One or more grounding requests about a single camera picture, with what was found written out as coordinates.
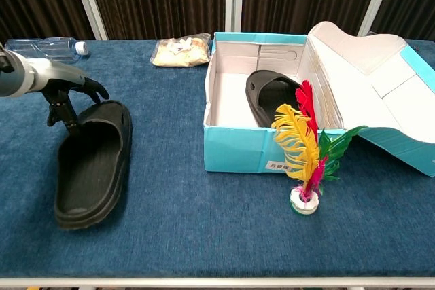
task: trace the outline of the blue tablecloth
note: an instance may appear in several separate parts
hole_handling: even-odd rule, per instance
[[[435,180],[356,138],[304,217],[285,175],[206,173],[207,67],[154,67],[155,44],[90,41],[77,64],[134,124],[122,198],[88,230],[54,218],[64,127],[46,126],[41,94],[0,99],[0,277],[435,276]],[[435,43],[411,44],[435,66]]]

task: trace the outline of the plastic bottle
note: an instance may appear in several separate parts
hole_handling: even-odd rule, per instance
[[[47,39],[10,39],[5,48],[25,58],[47,58],[73,64],[87,55],[88,47],[73,37],[48,37]]]

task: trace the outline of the robotic hand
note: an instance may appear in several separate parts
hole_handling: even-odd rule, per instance
[[[81,69],[48,59],[25,59],[0,43],[0,97],[41,92],[50,104],[47,125],[62,120],[72,135],[78,135],[80,126],[68,96],[70,90],[87,94],[95,103],[100,103],[98,94],[109,98],[106,89]]]

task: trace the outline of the black slide sandal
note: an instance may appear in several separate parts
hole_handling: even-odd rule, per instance
[[[122,103],[105,101],[78,117],[82,136],[68,136],[58,152],[55,213],[64,229],[87,228],[115,207],[128,176],[133,125]]]
[[[274,71],[254,71],[246,81],[246,97],[259,127],[271,127],[277,108],[286,103],[299,108],[299,83]]]

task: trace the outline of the open shoe box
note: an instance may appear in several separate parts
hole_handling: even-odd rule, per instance
[[[308,35],[216,33],[207,70],[205,170],[285,170],[275,130],[259,128],[245,95],[249,75],[269,69],[313,86],[319,132],[360,136],[435,176],[435,71],[396,35],[353,37],[331,22]]]

